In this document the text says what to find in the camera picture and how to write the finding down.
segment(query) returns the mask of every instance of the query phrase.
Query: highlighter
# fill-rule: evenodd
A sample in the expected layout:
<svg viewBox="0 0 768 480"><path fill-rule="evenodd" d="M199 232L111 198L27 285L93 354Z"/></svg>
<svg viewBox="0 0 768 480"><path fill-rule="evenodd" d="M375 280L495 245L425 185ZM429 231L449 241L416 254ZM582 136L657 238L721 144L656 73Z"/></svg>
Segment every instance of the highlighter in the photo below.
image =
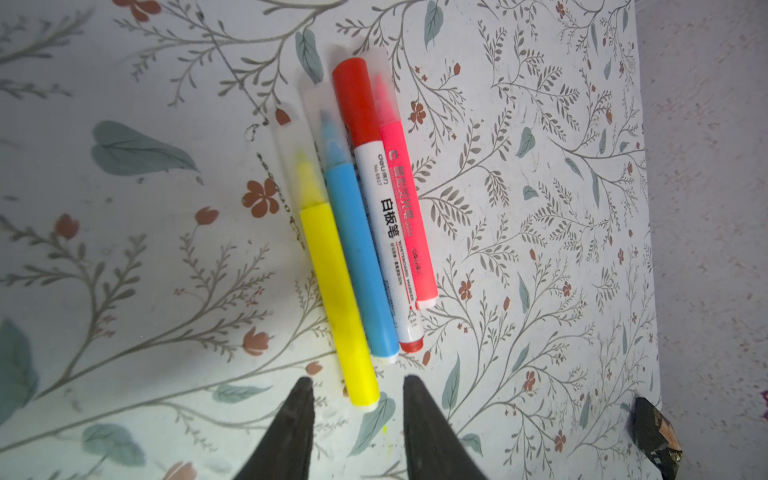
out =
<svg viewBox="0 0 768 480"><path fill-rule="evenodd" d="M379 131L396 192L397 211L409 253L416 298L420 309L432 308L437 303L438 297L435 271L432 269L432 258L429 256L422 210L419 207L419 195L413 181L406 133L402 128L400 112L397 108L392 70L389 67L386 50L383 48L371 48L362 58L368 65Z"/></svg>
<svg viewBox="0 0 768 480"><path fill-rule="evenodd" d="M405 352L418 352L424 346L424 329L420 317L413 311L416 301L413 278L364 60L350 58L340 63L333 71L333 84L342 119L352 136L398 340Z"/></svg>
<svg viewBox="0 0 768 480"><path fill-rule="evenodd" d="M330 82L324 82L305 91L302 99L326 173L331 208L371 355L382 364L392 364L400 346L336 93Z"/></svg>
<svg viewBox="0 0 768 480"><path fill-rule="evenodd" d="M300 211L301 227L315 267L349 400L371 412L379 402L379 385L309 126L293 121L275 129L274 136L288 176L293 205Z"/></svg>

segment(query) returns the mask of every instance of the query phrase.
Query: table surface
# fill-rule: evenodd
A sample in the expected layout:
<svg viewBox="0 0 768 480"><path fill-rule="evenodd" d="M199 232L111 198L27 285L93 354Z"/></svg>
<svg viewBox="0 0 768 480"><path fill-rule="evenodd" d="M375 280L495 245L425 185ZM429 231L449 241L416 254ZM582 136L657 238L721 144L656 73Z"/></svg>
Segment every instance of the table surface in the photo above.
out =
<svg viewBox="0 0 768 480"><path fill-rule="evenodd" d="M561 1L4 6L3 478L230 478L304 375L311 476L406 478L408 374L489 478L659 478L634 4ZM381 45L440 298L363 415L268 124Z"/></svg>

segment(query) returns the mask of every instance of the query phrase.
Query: flower pattern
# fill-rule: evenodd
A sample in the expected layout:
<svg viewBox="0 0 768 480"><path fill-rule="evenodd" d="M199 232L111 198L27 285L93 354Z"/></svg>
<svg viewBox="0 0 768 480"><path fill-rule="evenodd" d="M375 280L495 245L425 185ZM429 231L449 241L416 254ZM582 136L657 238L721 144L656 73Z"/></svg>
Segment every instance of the flower pattern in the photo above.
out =
<svg viewBox="0 0 768 480"><path fill-rule="evenodd" d="M615 428L634 395L660 402L633 2L112 3L60 18L25 4L35 21L9 19L3 43L10 140L35 144L30 119L71 124L46 144L74 192L32 181L39 149L15 151L0 344L36 382L0 389L4 475L219 475L309 376L311 477L346 458L345 477L405 478L416 374L489 478L660 478ZM417 312L423 351L376 367L389 417L349 405L271 134L303 121L299 85L330 79L332 45L387 50L439 292ZM12 78L21 61L31 78ZM91 453L113 450L94 432L121 454Z"/></svg>
<svg viewBox="0 0 768 480"><path fill-rule="evenodd" d="M419 125L424 123L424 119L427 117L427 112L424 111L424 105L417 104L416 102L411 102L411 121L415 124L416 122L419 123Z"/></svg>
<svg viewBox="0 0 768 480"><path fill-rule="evenodd" d="M118 7L130 8L136 22L148 22L149 15L157 15L162 9L155 0L112 0L112 3Z"/></svg>
<svg viewBox="0 0 768 480"><path fill-rule="evenodd" d="M247 186L248 193L243 195L243 206L250 208L250 213L255 218L263 217L266 212L276 214L280 210L280 204L272 198L277 193L274 180L267 178L263 187L259 182L251 180Z"/></svg>

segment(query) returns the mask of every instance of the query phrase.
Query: green leaf print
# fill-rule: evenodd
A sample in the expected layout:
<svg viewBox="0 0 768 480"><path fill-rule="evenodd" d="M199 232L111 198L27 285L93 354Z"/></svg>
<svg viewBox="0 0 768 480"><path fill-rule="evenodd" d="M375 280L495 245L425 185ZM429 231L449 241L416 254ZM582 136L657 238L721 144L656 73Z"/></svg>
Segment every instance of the green leaf print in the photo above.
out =
<svg viewBox="0 0 768 480"><path fill-rule="evenodd" d="M520 352L520 355L518 355L518 359L515 362L515 365L512 367L512 370L510 373L517 372L520 367L523 365L523 362L525 361L526 357L528 357L528 350L531 348L531 344L525 346L525 348Z"/></svg>
<svg viewBox="0 0 768 480"><path fill-rule="evenodd" d="M435 37L440 33L442 27L442 9L434 0L429 0L427 4L427 14L424 17L424 46L428 47L429 42L434 45Z"/></svg>
<svg viewBox="0 0 768 480"><path fill-rule="evenodd" d="M357 433L355 446L352 447L352 451L348 456L352 457L364 452L368 445L371 444L373 437L384 428L384 425L392 418L392 415L395 415L395 401L382 392L376 410L362 416L362 423L360 424L360 431Z"/></svg>
<svg viewBox="0 0 768 480"><path fill-rule="evenodd" d="M538 197L538 192L530 185L523 187L523 200L530 200L533 197Z"/></svg>
<svg viewBox="0 0 768 480"><path fill-rule="evenodd" d="M318 84L323 81L325 72L315 46L315 34L308 28L304 29L303 34L300 31L296 32L296 55L299 57L304 71L313 82Z"/></svg>
<svg viewBox="0 0 768 480"><path fill-rule="evenodd" d="M584 178L581 176L581 170L578 169L578 166L576 165L576 162L571 160L569 157L565 158L565 163L571 168L571 170L574 171L575 174L577 174L579 177Z"/></svg>
<svg viewBox="0 0 768 480"><path fill-rule="evenodd" d="M587 399L584 401L584 407L581 408L581 416L579 417L578 424L583 429L587 428L589 423L589 405L592 401L592 396L588 393Z"/></svg>
<svg viewBox="0 0 768 480"><path fill-rule="evenodd" d="M598 178L598 174L594 172L594 170L590 169L592 172L592 194L594 195L594 202L597 204L597 206L600 206L600 178Z"/></svg>
<svg viewBox="0 0 768 480"><path fill-rule="evenodd" d="M603 133L600 134L600 143L598 144L598 150L600 151L600 154L605 153L605 129L603 129Z"/></svg>
<svg viewBox="0 0 768 480"><path fill-rule="evenodd" d="M453 366L451 374L445 381L445 387L442 389L442 408L444 409L452 409L458 400L458 381L461 375L461 362L459 360L461 358L456 356L456 365Z"/></svg>
<svg viewBox="0 0 768 480"><path fill-rule="evenodd" d="M270 386L260 389L256 386L219 385L212 396L217 402L238 403L271 388Z"/></svg>
<svg viewBox="0 0 768 480"><path fill-rule="evenodd" d="M517 158L523 158L531 149L536 145L536 137L533 136L531 129L523 128L523 133L520 135L520 147L518 153L515 154Z"/></svg>
<svg viewBox="0 0 768 480"><path fill-rule="evenodd" d="M29 339L11 320L0 326L0 425L38 391Z"/></svg>
<svg viewBox="0 0 768 480"><path fill-rule="evenodd" d="M595 53L598 52L598 33L594 30L594 23L590 25L590 33L592 34L592 43L594 44Z"/></svg>
<svg viewBox="0 0 768 480"><path fill-rule="evenodd" d="M520 276L520 273L518 273L518 278L520 279L520 302L523 306L523 313L527 313L528 308L531 306L531 295L528 293L528 288L525 286L525 282L523 281L523 277Z"/></svg>
<svg viewBox="0 0 768 480"><path fill-rule="evenodd" d="M482 444L480 443L480 437L477 436L474 433L468 433L467 435L464 435L459 439L459 441L464 445L465 447L469 447L472 450L475 450L475 452L479 453L480 456L482 456Z"/></svg>
<svg viewBox="0 0 768 480"><path fill-rule="evenodd" d="M199 172L187 152L122 123L101 121L94 127L93 134L96 145L91 148L91 156L96 165L108 174L141 175L171 168Z"/></svg>
<svg viewBox="0 0 768 480"><path fill-rule="evenodd" d="M127 467L144 466L144 452L128 430L114 423L97 423L83 431L83 450Z"/></svg>

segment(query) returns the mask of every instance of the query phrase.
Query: marker cap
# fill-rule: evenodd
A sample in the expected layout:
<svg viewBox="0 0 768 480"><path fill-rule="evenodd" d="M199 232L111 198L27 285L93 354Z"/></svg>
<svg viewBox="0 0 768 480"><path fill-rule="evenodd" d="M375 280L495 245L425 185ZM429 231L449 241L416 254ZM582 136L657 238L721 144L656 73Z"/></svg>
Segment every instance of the marker cap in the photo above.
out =
<svg viewBox="0 0 768 480"><path fill-rule="evenodd" d="M339 165L352 164L352 155L349 153L346 130L333 84L324 81L304 91L301 98L323 169L327 172Z"/></svg>
<svg viewBox="0 0 768 480"><path fill-rule="evenodd" d="M336 87L341 116L352 135L354 147L381 141L366 61L362 58L349 58L341 62L333 70L333 85Z"/></svg>
<svg viewBox="0 0 768 480"><path fill-rule="evenodd" d="M293 207L300 210L328 201L328 192L312 145L310 127L305 121L291 121L273 129Z"/></svg>
<svg viewBox="0 0 768 480"><path fill-rule="evenodd" d="M371 48L361 58L366 61L368 66L379 125L401 121L400 111L397 108L395 83L392 80L392 69L389 66L386 49L382 47Z"/></svg>
<svg viewBox="0 0 768 480"><path fill-rule="evenodd" d="M410 343L400 343L400 348L405 353L416 353L420 349L424 348L424 337Z"/></svg>

